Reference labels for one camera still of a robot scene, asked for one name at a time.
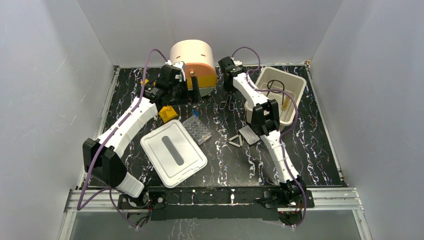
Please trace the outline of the blue capped vial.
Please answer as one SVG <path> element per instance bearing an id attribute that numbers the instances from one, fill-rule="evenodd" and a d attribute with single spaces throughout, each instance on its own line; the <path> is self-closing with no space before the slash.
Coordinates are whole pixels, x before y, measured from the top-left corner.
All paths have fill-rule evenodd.
<path id="1" fill-rule="evenodd" d="M 199 113 L 198 113 L 196 110 L 193 110 L 192 112 L 193 112 L 193 115 L 194 115 L 196 118 L 199 118 Z"/>

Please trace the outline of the yellow test tube rack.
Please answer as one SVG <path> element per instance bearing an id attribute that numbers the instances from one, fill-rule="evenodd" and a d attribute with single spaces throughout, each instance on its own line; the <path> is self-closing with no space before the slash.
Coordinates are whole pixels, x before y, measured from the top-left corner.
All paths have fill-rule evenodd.
<path id="1" fill-rule="evenodd" d="M 151 104 L 156 105 L 158 115 L 164 123 L 178 116 L 174 108 L 169 105 L 170 100 L 166 100 L 166 97 L 169 96 L 167 90 L 156 86 L 154 81 L 149 82 L 147 78 L 141 80 L 140 83 L 144 84 L 143 97 L 148 99 Z"/>

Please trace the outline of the clear plastic tube rack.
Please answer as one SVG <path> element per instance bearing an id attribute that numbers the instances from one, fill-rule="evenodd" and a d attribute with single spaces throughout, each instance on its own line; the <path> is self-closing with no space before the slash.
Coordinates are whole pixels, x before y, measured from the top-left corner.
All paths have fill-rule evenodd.
<path id="1" fill-rule="evenodd" d="M 189 117 L 182 123 L 182 125 L 198 145 L 202 145 L 212 137 L 212 132 L 200 121 L 199 117 L 196 115 Z"/>

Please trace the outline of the white clay pipe triangle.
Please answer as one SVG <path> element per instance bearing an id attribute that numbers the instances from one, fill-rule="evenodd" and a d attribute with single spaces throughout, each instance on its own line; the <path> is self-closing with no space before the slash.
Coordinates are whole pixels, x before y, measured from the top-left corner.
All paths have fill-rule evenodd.
<path id="1" fill-rule="evenodd" d="M 236 134 L 235 136 L 229 138 L 228 143 L 234 147 L 240 148 L 243 145 L 242 136 Z"/>

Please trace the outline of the white plastic bin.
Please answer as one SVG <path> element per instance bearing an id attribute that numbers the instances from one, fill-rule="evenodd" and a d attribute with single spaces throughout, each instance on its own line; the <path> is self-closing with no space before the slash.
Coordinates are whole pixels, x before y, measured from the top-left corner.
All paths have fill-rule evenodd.
<path id="1" fill-rule="evenodd" d="M 306 84 L 307 82 L 303 77 L 271 66 L 266 66 L 261 70 L 255 85 L 261 90 L 272 90 L 272 92 L 262 92 L 262 94 L 270 100 L 276 100 L 278 103 L 280 131 L 283 131 L 284 128 L 293 123 L 295 108 L 290 99 L 292 98 L 295 101 L 296 106 L 298 106 Z M 281 110 L 281 104 L 284 98 L 288 98 L 290 100 L 286 111 Z"/>

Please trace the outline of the brown test tube brush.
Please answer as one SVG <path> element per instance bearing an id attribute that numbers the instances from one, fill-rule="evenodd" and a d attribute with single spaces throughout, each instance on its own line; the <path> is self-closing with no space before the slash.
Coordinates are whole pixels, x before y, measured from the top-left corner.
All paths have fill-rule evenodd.
<path id="1" fill-rule="evenodd" d="M 290 102 L 291 101 L 287 97 L 285 97 L 281 102 L 281 110 L 286 111 Z"/>

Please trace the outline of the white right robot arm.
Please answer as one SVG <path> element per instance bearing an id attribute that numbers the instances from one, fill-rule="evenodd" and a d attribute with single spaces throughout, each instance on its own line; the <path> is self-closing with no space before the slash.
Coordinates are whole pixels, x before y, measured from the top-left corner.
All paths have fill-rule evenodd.
<path id="1" fill-rule="evenodd" d="M 280 132 L 279 106 L 275 99 L 263 94 L 250 79 L 247 70 L 227 56 L 218 61 L 223 74 L 226 91 L 239 91 L 252 106 L 250 128 L 265 143 L 278 173 L 282 190 L 282 202 L 295 207 L 302 199 L 307 200 L 306 186 L 301 175 L 291 163 Z"/>

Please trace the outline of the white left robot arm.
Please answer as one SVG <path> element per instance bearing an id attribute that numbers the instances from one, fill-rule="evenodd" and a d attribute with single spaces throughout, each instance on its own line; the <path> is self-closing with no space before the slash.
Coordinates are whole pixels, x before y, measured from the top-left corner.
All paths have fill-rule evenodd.
<path id="1" fill-rule="evenodd" d="M 149 203 L 145 185 L 129 173 L 121 160 L 124 151 L 141 128 L 166 106 L 197 103 L 201 99 L 199 81 L 191 77 L 192 88 L 181 73 L 161 74 L 153 83 L 142 83 L 139 97 L 135 97 L 124 114 L 97 139 L 87 138 L 82 145 L 86 179 L 95 177 L 112 189 L 128 196 L 137 208 Z"/>

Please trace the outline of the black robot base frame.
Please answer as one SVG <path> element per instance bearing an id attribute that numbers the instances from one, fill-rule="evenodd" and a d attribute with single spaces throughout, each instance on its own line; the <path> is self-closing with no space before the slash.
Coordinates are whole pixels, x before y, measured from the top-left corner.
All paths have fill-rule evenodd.
<path id="1" fill-rule="evenodd" d="M 152 221 L 176 219 L 262 219 L 297 224 L 315 207 L 310 190 L 294 193 L 280 186 L 149 187 L 146 194 L 119 196 L 117 206 L 130 213 L 151 213 Z"/>

